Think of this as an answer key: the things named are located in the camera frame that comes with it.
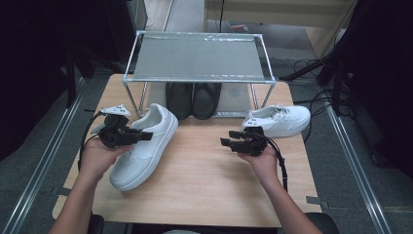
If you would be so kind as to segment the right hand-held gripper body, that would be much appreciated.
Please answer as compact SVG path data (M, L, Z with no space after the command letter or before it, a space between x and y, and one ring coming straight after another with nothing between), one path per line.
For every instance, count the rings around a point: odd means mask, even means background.
M231 150L250 156L260 155L267 146L267 138L264 135L263 128L261 126L244 127L241 132L244 132L244 138L236 138L237 144L231 147Z

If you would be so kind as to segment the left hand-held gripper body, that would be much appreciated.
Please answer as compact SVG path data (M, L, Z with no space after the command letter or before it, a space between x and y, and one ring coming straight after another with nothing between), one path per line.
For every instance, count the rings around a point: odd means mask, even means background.
M104 107L99 111L105 119L102 125L96 128L96 133L104 145L109 148L117 146L135 144L132 141L132 135L125 133L129 128L128 116L131 114L123 104Z

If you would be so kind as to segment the white sneaker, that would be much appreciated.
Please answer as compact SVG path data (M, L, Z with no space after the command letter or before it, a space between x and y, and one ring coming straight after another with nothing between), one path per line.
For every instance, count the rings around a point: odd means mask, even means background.
M261 127L266 137L292 137L300 134L310 124L311 112L305 106L270 105L250 110L242 129Z
M169 110L151 103L146 114L131 127L152 133L152 138L138 141L117 159L109 176L111 184L120 191L129 191L143 183L158 166L177 126L178 120Z

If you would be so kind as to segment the black flip-flop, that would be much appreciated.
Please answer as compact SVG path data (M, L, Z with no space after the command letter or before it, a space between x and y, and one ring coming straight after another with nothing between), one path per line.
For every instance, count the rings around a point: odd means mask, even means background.
M196 83L193 95L193 115L200 120L214 115L220 99L221 83Z
M166 83L167 109L183 120L192 113L192 83Z

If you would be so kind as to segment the metal shoe rack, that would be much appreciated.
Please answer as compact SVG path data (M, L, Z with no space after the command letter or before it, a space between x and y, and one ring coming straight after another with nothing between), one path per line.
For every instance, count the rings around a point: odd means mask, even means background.
M242 97L221 94L216 117L244 117L249 109L263 108L257 84L273 89L273 74L263 36L240 33L137 31L122 82L248 84Z

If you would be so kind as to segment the person's right hand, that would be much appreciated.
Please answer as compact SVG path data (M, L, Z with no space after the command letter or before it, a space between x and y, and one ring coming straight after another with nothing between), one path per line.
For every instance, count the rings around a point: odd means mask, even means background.
M247 161L260 184L265 188L282 187L278 178L278 159L275 150L271 146L267 146L259 156L249 156L245 153L239 153L238 156Z

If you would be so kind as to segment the person's left hand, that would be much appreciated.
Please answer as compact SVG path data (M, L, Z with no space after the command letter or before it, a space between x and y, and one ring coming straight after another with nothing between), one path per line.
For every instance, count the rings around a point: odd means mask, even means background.
M109 148L99 139L91 139L82 153L78 179L86 184L98 183L117 158L130 149L130 145Z

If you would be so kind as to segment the black metal stand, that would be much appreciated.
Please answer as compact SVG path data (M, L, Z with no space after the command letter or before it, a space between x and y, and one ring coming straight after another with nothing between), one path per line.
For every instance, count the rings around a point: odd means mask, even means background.
M340 95L343 79L346 74L347 63L342 58L342 55L348 45L349 36L343 33L340 39L333 45L329 52L320 59L306 65L305 67L294 71L292 74L280 77L282 81L293 81L304 74L321 67L321 71L317 76L317 83L325 86L330 80L333 80L332 91L332 108L337 116L341 116L340 111Z
M109 68L115 73L124 73L125 69L120 65L112 63L109 59L104 58L98 53L86 47L77 46L71 47L66 51L66 84L67 84L67 104L66 107L71 107L74 104L76 97L75 88L75 67L87 77L94 75L94 69L89 62L89 59L94 59L103 66Z

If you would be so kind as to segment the small red object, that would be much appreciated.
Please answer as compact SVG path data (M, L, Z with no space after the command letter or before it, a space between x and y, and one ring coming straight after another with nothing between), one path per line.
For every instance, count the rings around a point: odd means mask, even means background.
M236 22L236 21L228 21L228 25L231 31L234 33L248 33L249 32L248 27L244 23Z

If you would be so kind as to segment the black curtain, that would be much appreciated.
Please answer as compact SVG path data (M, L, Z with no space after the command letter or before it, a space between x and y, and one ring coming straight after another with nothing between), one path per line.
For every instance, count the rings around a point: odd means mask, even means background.
M373 158L413 178L413 0L358 0L342 42Z
M127 59L128 0L0 0L0 161L18 150L67 92L66 51Z

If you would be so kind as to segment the wooden cabinet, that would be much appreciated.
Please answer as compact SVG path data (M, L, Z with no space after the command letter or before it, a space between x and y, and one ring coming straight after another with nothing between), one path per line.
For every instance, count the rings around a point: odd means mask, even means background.
M357 0L204 0L208 20L304 26L318 59L353 14Z

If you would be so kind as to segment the metal floor rail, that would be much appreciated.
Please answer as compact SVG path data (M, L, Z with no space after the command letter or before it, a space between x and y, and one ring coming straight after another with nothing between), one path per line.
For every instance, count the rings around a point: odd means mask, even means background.
M78 90L78 95L74 98L73 103L69 107L64 108L52 135L48 138L47 145L44 147L41 157L35 164L35 169L30 174L27 184L19 194L13 212L8 217L5 227L0 230L0 234L19 234L19 230L40 191L47 172L56 157L56 153L63 137L78 109L87 85L88 80L83 77L77 81L75 88Z
M347 134L346 128L340 117L337 117L331 107L327 108L327 113L340 141L349 167L357 184L364 205L369 213L377 234L393 234L391 226L385 216L384 210L376 196L376 193L365 174L365 171L357 157L357 153Z

